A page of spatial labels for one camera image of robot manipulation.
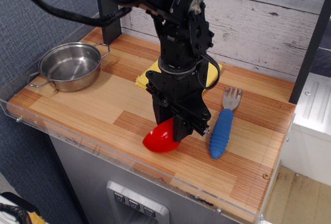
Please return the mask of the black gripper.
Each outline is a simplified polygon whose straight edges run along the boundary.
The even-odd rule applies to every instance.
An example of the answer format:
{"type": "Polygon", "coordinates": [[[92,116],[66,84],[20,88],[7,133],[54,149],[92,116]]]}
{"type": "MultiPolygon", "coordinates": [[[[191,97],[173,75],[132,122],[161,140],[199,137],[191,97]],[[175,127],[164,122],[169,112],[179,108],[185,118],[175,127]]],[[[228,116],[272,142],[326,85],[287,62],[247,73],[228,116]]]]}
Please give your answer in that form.
{"type": "Polygon", "coordinates": [[[208,68],[209,62],[202,61],[183,77],[151,69],[145,73],[156,123],[173,118],[174,142],[181,142],[193,131],[202,136],[209,132],[211,113],[202,99],[208,68]]]}

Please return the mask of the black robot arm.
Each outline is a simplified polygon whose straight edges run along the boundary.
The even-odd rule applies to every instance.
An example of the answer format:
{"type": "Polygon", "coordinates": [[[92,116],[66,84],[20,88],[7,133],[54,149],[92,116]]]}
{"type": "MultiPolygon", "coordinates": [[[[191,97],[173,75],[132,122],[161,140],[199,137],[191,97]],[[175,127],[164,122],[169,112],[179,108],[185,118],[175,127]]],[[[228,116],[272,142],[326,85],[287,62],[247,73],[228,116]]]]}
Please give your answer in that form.
{"type": "Polygon", "coordinates": [[[214,60],[207,54],[213,32],[205,19],[204,0],[112,0],[138,7],[154,21],[160,40],[159,72],[146,73],[156,122],[173,121],[173,139],[180,142],[194,131],[209,130],[211,114],[202,99],[214,60]]]}

